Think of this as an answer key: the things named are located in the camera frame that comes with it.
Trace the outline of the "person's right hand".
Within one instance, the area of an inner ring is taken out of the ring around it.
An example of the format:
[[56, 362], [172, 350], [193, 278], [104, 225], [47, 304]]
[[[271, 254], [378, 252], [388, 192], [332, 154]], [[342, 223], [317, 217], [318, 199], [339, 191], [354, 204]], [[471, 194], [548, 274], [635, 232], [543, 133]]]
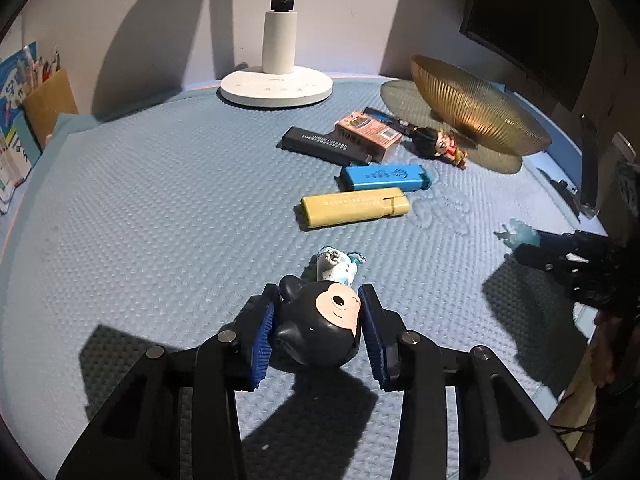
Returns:
[[591, 345], [591, 379], [597, 388], [610, 384], [614, 378], [613, 346], [616, 341], [620, 318], [613, 318], [599, 311], [594, 318]]

